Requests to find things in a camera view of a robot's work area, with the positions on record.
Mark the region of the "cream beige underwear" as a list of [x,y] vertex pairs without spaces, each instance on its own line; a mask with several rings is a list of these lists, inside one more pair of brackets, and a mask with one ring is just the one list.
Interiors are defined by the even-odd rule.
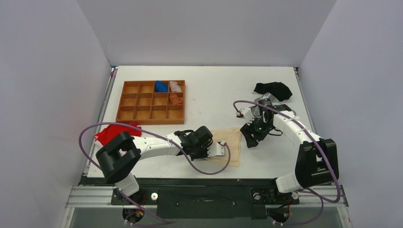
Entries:
[[240,141],[241,132],[238,128],[211,130],[214,142],[225,141],[230,148],[230,167],[240,166]]

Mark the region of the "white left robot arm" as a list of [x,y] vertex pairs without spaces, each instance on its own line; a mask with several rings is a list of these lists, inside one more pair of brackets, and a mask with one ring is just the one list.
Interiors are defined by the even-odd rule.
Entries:
[[137,137],[122,132],[98,150],[96,158],[107,183],[117,186],[129,204],[136,204],[141,200],[142,191],[131,171],[139,160],[183,153],[191,160],[224,156],[223,146],[215,143],[212,137],[205,126],[196,131],[175,131],[162,138]]

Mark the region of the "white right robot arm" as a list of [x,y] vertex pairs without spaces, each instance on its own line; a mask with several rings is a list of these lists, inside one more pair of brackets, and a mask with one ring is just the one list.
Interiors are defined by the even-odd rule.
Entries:
[[237,117],[245,119],[240,131],[247,147],[257,147],[272,130],[280,131],[297,149],[293,171],[275,179],[268,190],[269,199],[280,203],[287,193],[336,182],[339,178],[337,145],[332,139],[315,134],[299,120],[286,104],[273,104],[264,98],[252,106],[238,109]]

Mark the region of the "grey underwear white band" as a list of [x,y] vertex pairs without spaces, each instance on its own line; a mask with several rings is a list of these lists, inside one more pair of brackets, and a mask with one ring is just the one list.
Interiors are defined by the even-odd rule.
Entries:
[[[260,97],[256,98],[254,102],[259,103],[264,106],[271,107],[273,109],[276,109],[278,111],[290,111],[293,113],[293,115],[296,115],[296,112],[292,110],[290,107],[288,107],[286,104],[281,104],[277,101],[276,97],[272,95],[271,93],[267,92]],[[264,110],[267,112],[267,109],[264,109],[260,106],[253,106],[252,111],[255,116],[261,117],[263,114]]]

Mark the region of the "black underwear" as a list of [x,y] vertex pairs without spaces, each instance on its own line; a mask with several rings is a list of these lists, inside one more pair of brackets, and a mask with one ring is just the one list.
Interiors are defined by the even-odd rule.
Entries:
[[289,87],[282,82],[256,83],[253,92],[261,95],[270,93],[279,102],[288,100],[293,95]]

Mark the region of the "orange-brown rolled underwear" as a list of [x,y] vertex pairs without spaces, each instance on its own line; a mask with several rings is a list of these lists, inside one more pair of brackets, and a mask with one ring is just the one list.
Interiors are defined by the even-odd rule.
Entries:
[[182,105],[182,100],[177,94],[174,93],[169,95],[169,101],[171,105]]

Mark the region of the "blue rolled underwear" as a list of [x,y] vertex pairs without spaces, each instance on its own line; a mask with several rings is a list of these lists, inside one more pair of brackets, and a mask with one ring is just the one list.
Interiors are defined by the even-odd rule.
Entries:
[[156,81],[154,88],[155,88],[156,93],[167,93],[168,92],[168,86],[162,81]]

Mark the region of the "red underwear white band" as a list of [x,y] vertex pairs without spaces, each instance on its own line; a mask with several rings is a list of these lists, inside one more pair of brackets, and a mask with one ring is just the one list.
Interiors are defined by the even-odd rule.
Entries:
[[112,124],[104,128],[102,131],[94,135],[94,140],[95,140],[95,145],[102,147],[109,143],[112,139],[114,139],[118,134],[122,132],[129,132],[130,136],[136,136],[140,137],[142,135],[142,132],[133,128],[130,128],[128,126],[133,126],[136,128],[141,129],[140,126],[137,126],[136,123],[130,123],[128,125],[122,126],[122,125],[116,125]]

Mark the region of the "wooden compartment tray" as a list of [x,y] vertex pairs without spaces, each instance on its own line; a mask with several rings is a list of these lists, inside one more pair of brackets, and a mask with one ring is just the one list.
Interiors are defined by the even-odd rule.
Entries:
[[152,81],[125,81],[117,108],[116,121],[120,123],[136,123],[137,125],[184,124],[185,122],[185,95],[186,83],[178,82],[182,93],[177,94],[182,105],[171,105],[169,82],[160,80],[168,86],[167,93],[156,93],[155,82]]

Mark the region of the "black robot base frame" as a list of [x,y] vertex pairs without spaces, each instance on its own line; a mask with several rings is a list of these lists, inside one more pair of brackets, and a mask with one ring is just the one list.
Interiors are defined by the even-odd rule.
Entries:
[[334,186],[280,193],[271,179],[151,179],[139,178],[140,191],[122,195],[102,178],[82,178],[67,205],[76,208],[119,208],[125,216],[154,210],[163,219],[266,219],[287,213],[289,206],[321,207],[337,195]]

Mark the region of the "aluminium table edge rail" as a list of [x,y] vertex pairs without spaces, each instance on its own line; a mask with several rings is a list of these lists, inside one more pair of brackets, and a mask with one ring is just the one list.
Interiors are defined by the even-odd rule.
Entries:
[[[119,66],[112,66],[111,74],[110,74],[110,77],[109,77],[109,80],[108,80],[108,83],[107,83],[107,86],[106,86],[106,90],[105,90],[105,93],[104,93],[104,98],[102,100],[100,110],[99,110],[99,115],[98,115],[98,118],[97,118],[97,121],[96,121],[97,123],[102,122],[103,119],[104,119],[104,116],[105,116],[105,113],[106,113],[107,103],[108,103],[109,98],[110,98],[110,94],[111,94],[111,91],[112,91],[112,88],[113,88],[113,85],[114,85],[114,82],[115,82],[115,78],[116,78],[118,68],[119,68]],[[100,126],[96,126],[95,129],[94,129],[94,133],[98,133],[99,131],[100,131]],[[92,156],[92,154],[94,152],[94,147],[95,147],[95,140],[94,139],[92,139],[92,142],[91,142],[90,145],[91,145],[91,147],[89,148],[88,152],[89,152],[89,157],[92,158],[91,156]],[[87,160],[87,162],[86,162],[86,164],[84,166],[82,176],[87,176],[87,174],[89,172],[89,168],[90,168],[90,163],[91,163],[90,160]]]

